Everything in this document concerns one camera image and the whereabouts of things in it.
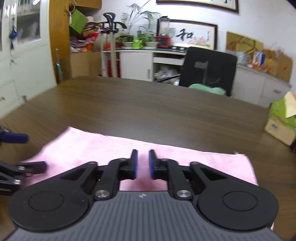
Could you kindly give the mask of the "pink fluffy towel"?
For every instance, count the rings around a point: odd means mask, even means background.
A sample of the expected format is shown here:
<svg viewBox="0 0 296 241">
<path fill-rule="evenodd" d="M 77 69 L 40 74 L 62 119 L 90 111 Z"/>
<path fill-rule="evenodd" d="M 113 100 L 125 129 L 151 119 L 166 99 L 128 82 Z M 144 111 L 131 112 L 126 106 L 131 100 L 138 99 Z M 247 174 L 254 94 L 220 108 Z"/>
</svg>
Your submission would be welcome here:
<svg viewBox="0 0 296 241">
<path fill-rule="evenodd" d="M 122 191 L 167 189 L 165 181 L 153 180 L 150 176 L 150 150 L 154 150 L 158 158 L 172 159 L 183 166 L 188 166 L 191 162 L 199 162 L 249 183 L 257 184 L 253 166 L 248 157 L 243 154 L 202 152 L 128 138 L 104 136 L 68 127 L 59 137 L 45 145 L 36 156 L 28 160 L 29 162 L 45 161 L 48 169 L 44 174 L 27 178 L 25 185 L 35 184 L 91 161 L 104 166 L 114 159 L 129 158 L 133 150 L 138 151 L 137 178 L 121 181 Z"/>
</svg>

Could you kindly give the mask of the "white tall cupboard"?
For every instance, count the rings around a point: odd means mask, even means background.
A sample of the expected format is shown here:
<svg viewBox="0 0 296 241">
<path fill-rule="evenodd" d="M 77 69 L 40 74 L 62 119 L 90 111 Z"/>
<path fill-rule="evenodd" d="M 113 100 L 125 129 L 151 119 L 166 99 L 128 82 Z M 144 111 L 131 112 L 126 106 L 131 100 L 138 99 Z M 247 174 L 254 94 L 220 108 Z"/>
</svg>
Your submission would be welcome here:
<svg viewBox="0 0 296 241">
<path fill-rule="evenodd" d="M 49 1 L 1 1 L 1 117 L 55 86 Z"/>
</svg>

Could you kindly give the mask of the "green plush cushion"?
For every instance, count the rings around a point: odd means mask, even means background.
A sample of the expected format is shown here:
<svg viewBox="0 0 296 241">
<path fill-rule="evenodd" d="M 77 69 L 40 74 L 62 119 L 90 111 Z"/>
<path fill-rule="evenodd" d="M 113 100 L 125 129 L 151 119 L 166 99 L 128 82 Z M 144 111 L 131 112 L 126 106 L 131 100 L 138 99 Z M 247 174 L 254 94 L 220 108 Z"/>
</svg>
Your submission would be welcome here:
<svg viewBox="0 0 296 241">
<path fill-rule="evenodd" d="M 220 87 L 209 87 L 209 86 L 203 85 L 203 84 L 192 84 L 188 88 L 201 90 L 204 92 L 209 92 L 209 93 L 213 93 L 213 94 L 217 94 L 217 95 L 226 95 L 226 91 Z"/>
</svg>

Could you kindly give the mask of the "black mesh office chair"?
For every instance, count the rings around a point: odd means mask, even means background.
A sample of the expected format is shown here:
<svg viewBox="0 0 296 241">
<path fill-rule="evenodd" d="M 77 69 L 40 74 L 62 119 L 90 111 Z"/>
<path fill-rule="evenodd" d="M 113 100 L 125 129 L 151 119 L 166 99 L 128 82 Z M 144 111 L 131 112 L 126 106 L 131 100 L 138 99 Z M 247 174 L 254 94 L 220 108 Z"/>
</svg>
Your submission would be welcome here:
<svg viewBox="0 0 296 241">
<path fill-rule="evenodd" d="M 226 91 L 227 97 L 231 97 L 237 60 L 237 56 L 230 53 L 189 47 L 180 74 L 157 82 L 162 83 L 178 77 L 179 85 L 182 87 L 189 87 L 192 84 L 220 87 Z"/>
</svg>

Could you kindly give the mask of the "red blender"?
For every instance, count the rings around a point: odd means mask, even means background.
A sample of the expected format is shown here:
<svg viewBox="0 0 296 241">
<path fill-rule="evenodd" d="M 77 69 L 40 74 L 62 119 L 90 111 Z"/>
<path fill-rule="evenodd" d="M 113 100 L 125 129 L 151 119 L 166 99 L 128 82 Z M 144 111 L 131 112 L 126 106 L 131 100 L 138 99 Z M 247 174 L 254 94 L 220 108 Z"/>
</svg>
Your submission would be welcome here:
<svg viewBox="0 0 296 241">
<path fill-rule="evenodd" d="M 169 48 L 171 45 L 170 19 L 167 16 L 158 19 L 156 42 L 158 42 L 158 48 Z"/>
</svg>

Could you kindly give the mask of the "green tissue box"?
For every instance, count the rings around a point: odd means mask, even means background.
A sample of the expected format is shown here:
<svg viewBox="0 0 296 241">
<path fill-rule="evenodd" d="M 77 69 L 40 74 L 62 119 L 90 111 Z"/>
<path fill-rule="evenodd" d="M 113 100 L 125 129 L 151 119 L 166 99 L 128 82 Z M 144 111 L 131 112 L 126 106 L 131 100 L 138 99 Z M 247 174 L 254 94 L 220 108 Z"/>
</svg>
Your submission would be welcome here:
<svg viewBox="0 0 296 241">
<path fill-rule="evenodd" d="M 295 141 L 295 94 L 288 92 L 274 102 L 269 110 L 264 130 L 287 146 Z"/>
</svg>

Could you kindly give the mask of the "green paper bag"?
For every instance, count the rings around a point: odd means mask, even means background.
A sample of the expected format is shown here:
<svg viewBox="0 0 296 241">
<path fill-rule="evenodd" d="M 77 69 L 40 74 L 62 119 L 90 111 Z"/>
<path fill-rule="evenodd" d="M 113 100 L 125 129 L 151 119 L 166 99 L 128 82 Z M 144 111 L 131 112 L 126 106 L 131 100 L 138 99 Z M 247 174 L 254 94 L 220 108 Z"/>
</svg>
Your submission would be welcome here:
<svg viewBox="0 0 296 241">
<path fill-rule="evenodd" d="M 88 23 L 88 18 L 75 9 L 69 15 L 69 27 L 76 33 L 81 34 Z"/>
</svg>

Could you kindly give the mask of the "framed calligraphy with flowers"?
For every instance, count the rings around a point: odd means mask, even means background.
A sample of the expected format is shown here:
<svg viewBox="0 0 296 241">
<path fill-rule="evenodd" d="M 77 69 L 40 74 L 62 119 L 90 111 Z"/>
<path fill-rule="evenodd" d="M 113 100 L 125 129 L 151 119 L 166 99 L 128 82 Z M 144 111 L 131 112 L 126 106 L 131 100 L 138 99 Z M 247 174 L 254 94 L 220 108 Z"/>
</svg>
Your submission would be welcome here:
<svg viewBox="0 0 296 241">
<path fill-rule="evenodd" d="M 210 50 L 217 49 L 218 26 L 210 23 L 170 20 L 168 35 L 161 34 L 161 20 L 157 22 L 156 42 L 158 48 L 199 47 Z"/>
</svg>

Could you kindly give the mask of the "black chair headrest on stand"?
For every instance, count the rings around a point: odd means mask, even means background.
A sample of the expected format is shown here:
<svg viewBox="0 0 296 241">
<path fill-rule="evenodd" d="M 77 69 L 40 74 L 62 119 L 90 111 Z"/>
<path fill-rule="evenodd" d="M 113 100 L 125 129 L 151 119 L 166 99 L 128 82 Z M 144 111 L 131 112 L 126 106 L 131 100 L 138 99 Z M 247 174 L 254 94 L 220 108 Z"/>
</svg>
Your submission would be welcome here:
<svg viewBox="0 0 296 241">
<path fill-rule="evenodd" d="M 106 21 L 98 23 L 101 25 L 101 29 L 99 29 L 98 32 L 103 34 L 117 34 L 119 32 L 119 27 L 127 29 L 124 23 L 115 21 L 115 13 L 104 13 L 103 16 L 106 18 Z"/>
</svg>

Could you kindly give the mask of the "potted green plant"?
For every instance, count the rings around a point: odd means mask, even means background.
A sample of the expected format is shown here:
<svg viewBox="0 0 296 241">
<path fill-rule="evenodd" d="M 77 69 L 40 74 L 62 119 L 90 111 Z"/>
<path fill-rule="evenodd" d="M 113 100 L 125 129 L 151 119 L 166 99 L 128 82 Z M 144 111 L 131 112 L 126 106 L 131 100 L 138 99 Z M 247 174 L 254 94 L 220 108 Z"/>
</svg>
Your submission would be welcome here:
<svg viewBox="0 0 296 241">
<path fill-rule="evenodd" d="M 122 28 L 122 33 L 115 38 L 116 44 L 124 47 L 128 43 L 128 47 L 132 47 L 135 39 L 140 39 L 143 46 L 147 40 L 154 41 L 155 33 L 151 32 L 151 26 L 161 14 L 147 9 L 150 2 L 134 2 L 121 13 L 120 22 L 126 25 L 126 29 Z"/>
</svg>

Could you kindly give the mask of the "gold engraved plaque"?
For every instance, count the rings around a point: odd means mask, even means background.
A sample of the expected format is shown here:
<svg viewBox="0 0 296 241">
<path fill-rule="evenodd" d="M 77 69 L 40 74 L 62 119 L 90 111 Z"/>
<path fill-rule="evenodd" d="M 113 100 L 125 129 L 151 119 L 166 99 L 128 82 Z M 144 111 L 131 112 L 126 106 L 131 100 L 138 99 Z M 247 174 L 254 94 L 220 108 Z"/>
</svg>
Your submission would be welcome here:
<svg viewBox="0 0 296 241">
<path fill-rule="evenodd" d="M 226 49 L 248 54 L 263 50 L 263 43 L 233 32 L 226 32 Z"/>
</svg>

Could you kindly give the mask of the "blue white carton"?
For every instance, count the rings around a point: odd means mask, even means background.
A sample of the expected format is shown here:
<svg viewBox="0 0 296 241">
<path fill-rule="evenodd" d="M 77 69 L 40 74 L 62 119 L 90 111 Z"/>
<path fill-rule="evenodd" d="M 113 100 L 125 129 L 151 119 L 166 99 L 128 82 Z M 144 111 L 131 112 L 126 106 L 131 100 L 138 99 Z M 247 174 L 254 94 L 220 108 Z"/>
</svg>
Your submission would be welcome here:
<svg viewBox="0 0 296 241">
<path fill-rule="evenodd" d="M 252 58 L 252 65 L 256 67 L 264 66 L 265 54 L 263 51 L 255 51 Z"/>
</svg>

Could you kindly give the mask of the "brown cardboard box on cabinet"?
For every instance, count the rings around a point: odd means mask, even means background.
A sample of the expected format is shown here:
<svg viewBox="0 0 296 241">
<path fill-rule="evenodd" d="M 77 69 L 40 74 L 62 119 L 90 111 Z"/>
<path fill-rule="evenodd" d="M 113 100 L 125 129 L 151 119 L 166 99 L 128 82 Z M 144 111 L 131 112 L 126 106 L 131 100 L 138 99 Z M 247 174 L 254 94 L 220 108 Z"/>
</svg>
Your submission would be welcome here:
<svg viewBox="0 0 296 241">
<path fill-rule="evenodd" d="M 267 73 L 283 81 L 290 82 L 293 60 L 283 53 L 273 50 L 263 50 L 265 54 L 264 68 Z"/>
</svg>

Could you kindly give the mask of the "long framed calligraphy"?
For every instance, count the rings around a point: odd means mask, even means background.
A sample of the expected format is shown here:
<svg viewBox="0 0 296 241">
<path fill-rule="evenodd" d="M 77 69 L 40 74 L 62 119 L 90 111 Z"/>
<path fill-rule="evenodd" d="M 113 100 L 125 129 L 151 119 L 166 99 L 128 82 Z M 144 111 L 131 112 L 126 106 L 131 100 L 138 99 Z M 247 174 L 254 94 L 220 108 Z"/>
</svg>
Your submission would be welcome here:
<svg viewBox="0 0 296 241">
<path fill-rule="evenodd" d="M 238 0 L 156 0 L 157 4 L 188 4 L 239 13 Z"/>
</svg>

